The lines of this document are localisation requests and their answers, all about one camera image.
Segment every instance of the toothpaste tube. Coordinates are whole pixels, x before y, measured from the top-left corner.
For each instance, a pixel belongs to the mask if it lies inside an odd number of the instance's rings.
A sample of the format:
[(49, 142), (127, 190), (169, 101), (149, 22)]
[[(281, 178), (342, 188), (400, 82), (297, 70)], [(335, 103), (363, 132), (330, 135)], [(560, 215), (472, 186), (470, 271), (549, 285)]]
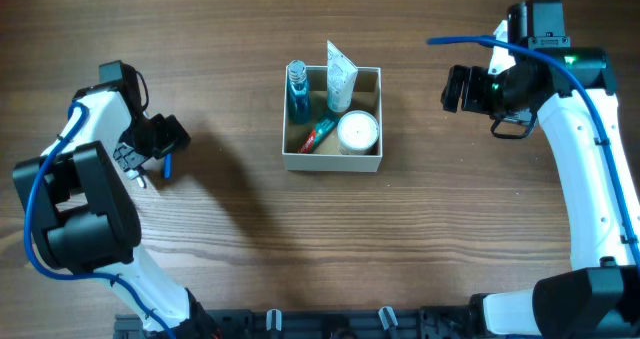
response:
[(327, 92), (329, 109), (342, 113), (349, 109), (358, 67), (327, 40)]
[(330, 112), (327, 112), (316, 124), (316, 127), (313, 129), (307, 140), (304, 142), (304, 145), (298, 150), (298, 154), (308, 154), (313, 151), (313, 149), (317, 148), (320, 143), (324, 140), (324, 138), (331, 133), (333, 128), (338, 124), (338, 117), (333, 115)]

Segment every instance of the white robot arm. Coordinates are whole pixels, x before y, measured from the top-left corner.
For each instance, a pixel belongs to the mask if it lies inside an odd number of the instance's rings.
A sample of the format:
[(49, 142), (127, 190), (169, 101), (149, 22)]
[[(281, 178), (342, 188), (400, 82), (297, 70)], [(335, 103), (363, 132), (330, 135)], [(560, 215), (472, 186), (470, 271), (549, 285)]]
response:
[[(204, 309), (188, 290), (174, 283), (140, 244), (136, 209), (112, 164), (130, 179), (139, 178), (148, 159), (160, 159), (189, 142), (175, 117), (147, 117), (137, 75), (121, 62), (102, 65), (101, 83), (78, 91), (58, 140), (42, 157), (18, 164), (14, 181), (29, 213), (31, 187), (44, 167), (43, 158), (58, 151), (50, 174), (39, 184), (43, 187), (34, 201), (38, 219), (30, 225), (45, 263), (69, 269), (73, 275), (49, 272), (40, 265), (41, 272), (54, 279), (102, 282), (138, 314), (149, 335), (206, 337), (215, 333), (215, 322), (203, 315)], [(64, 149), (55, 149), (61, 142), (66, 144)], [(85, 193), (87, 205), (59, 212), (55, 204), (77, 191)], [(161, 324), (173, 329), (169, 332)]]
[[(462, 95), (462, 110), (490, 115), (498, 138), (522, 139), (540, 123), (560, 174), (574, 271), (541, 280), (534, 289), (480, 295), (486, 333), (636, 336), (640, 313), (632, 297), (640, 288), (640, 205), (620, 140), (608, 57), (598, 48), (570, 47), (559, 0), (512, 6), (494, 35), (429, 40), (494, 47), (488, 69), (451, 69), (444, 109), (455, 112)], [(527, 129), (523, 135), (500, 134), (501, 122)]]

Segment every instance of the wood grain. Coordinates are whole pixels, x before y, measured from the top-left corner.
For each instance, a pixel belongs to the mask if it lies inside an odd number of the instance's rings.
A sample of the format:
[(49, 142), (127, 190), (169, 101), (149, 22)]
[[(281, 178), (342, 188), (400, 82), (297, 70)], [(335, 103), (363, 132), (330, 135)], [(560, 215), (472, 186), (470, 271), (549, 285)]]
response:
[[(78, 88), (116, 59), (144, 73), (150, 112), (191, 134), (176, 177), (127, 182), (153, 257), (205, 307), (412, 308), (523, 289), (569, 269), (569, 228), (541, 130), (500, 141), (489, 119), (445, 113), (454, 64), (476, 46), (427, 37), (493, 31), (520, 0), (0, 0), (0, 337), (109, 338), (129, 312), (95, 283), (27, 264), (13, 166), (65, 124)], [(640, 167), (638, 0), (564, 0), (568, 34), (602, 46), (623, 141)], [(382, 68), (385, 157), (375, 175), (289, 173), (283, 71), (324, 64), (326, 40)]]

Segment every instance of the open box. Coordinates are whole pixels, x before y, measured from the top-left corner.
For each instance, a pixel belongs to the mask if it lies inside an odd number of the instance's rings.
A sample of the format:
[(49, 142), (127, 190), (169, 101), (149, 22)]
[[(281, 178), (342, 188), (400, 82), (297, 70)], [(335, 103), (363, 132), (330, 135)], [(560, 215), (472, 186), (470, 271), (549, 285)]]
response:
[(358, 68), (353, 89), (352, 110), (364, 110), (378, 121), (380, 137), (368, 155), (342, 155), (337, 126), (311, 154), (297, 151), (322, 118), (327, 107), (327, 67), (307, 66), (311, 88), (311, 120), (305, 125), (289, 122), (287, 110), (287, 71), (285, 70), (284, 119), (282, 123), (282, 159), (286, 170), (376, 172), (382, 160), (382, 82), (380, 68)]

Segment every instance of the blue wire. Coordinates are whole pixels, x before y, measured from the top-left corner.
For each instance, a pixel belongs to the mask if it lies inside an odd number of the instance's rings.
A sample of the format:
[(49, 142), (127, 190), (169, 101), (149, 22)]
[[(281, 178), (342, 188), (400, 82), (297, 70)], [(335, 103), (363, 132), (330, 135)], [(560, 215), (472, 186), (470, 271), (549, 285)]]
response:
[(618, 169), (616, 168), (616, 163), (613, 159), (613, 151), (611, 150), (611, 141), (607, 136), (607, 132), (604, 129), (604, 124), (602, 123), (602, 118), (598, 113), (591, 97), (582, 86), (580, 81), (567, 70), (564, 65), (556, 61), (553, 57), (548, 56), (544, 53), (529, 50), (527, 48), (505, 43), (499, 40), (496, 40), (490, 36), (456, 36), (456, 37), (442, 37), (442, 38), (431, 38), (427, 40), (428, 45), (444, 45), (444, 44), (458, 44), (458, 43), (476, 43), (485, 47), (501, 47), (508, 49), (514, 53), (526, 55), (528, 57), (537, 59), (543, 63), (546, 63), (554, 68), (556, 68), (562, 75), (564, 75), (569, 82), (573, 85), (573, 87), (578, 91), (582, 100), (584, 100), (587, 109), (589, 109), (589, 114), (591, 114), (591, 118), (593, 119), (594, 124), (596, 125), (596, 131), (598, 132), (598, 136), (600, 137), (600, 142), (603, 143), (601, 145), (602, 150), (604, 152), (604, 157), (607, 162), (607, 167), (609, 169), (609, 176), (611, 177), (611, 183), (613, 185), (613, 191), (616, 194), (616, 201), (618, 203), (618, 209), (620, 210), (620, 216), (622, 217), (622, 226), (627, 234), (627, 240), (629, 240), (629, 247), (631, 249), (631, 255), (633, 256), (633, 260), (636, 263), (636, 268), (638, 270), (638, 275), (640, 275), (640, 249), (638, 248), (638, 241), (636, 234), (633, 230), (633, 225), (631, 224), (631, 216), (629, 215), (629, 209), (627, 207), (626, 200), (624, 198), (624, 192), (622, 191), (622, 184), (620, 183), (620, 176), (618, 175)]
[(142, 311), (145, 312), (146, 315), (150, 316), (155, 321), (157, 321), (158, 324), (162, 326), (162, 328), (165, 330), (165, 332), (169, 335), (171, 339), (176, 339), (175, 334), (173, 333), (171, 328), (169, 328), (167, 323), (165, 323), (164, 320), (162, 320), (162, 318), (160, 318), (157, 314), (155, 314), (152, 310), (150, 310), (146, 305), (144, 305), (144, 303), (140, 299), (140, 296), (138, 296), (138, 293), (136, 293), (135, 289), (129, 283), (124, 281), (124, 279), (120, 278), (117, 275), (107, 274), (107, 273), (90, 273), (90, 274), (79, 274), (79, 275), (59, 274), (45, 268), (44, 265), (40, 263), (40, 261), (36, 257), (35, 252), (33, 251), (33, 242), (31, 241), (31, 225), (33, 223), (33, 216), (35, 213), (36, 199), (38, 198), (38, 193), (40, 192), (40, 188), (43, 187), (44, 177), (49, 171), (49, 167), (55, 160), (56, 156), (61, 151), (63, 151), (64, 148), (67, 146), (67, 144), (69, 144), (69, 142), (78, 134), (78, 132), (80, 131), (80, 129), (82, 128), (82, 126), (84, 125), (85, 121), (89, 116), (89, 109), (86, 106), (82, 105), (79, 102), (73, 102), (69, 107), (69, 112), (68, 112), (69, 118), (71, 118), (71, 115), (73, 114), (73, 111), (76, 108), (81, 110), (80, 119), (78, 119), (78, 121), (73, 125), (73, 127), (71, 128), (67, 136), (65, 136), (62, 140), (60, 140), (60, 142), (53, 148), (53, 150), (51, 150), (47, 158), (44, 160), (44, 163), (42, 163), (42, 166), (40, 167), (38, 174), (36, 175), (36, 179), (33, 182), (33, 187), (31, 187), (31, 192), (29, 194), (29, 200), (27, 202), (27, 209), (26, 209), (26, 215), (24, 220), (24, 248), (27, 252), (27, 257), (29, 258), (29, 261), (31, 262), (33, 267), (36, 268), (36, 270), (40, 274), (51, 279), (55, 279), (55, 280), (105, 279), (105, 280), (109, 280), (122, 285), (122, 287), (124, 287), (131, 294), (131, 296), (133, 297), (133, 300), (135, 300), (136, 304), (138, 304), (140, 309), (142, 309)]

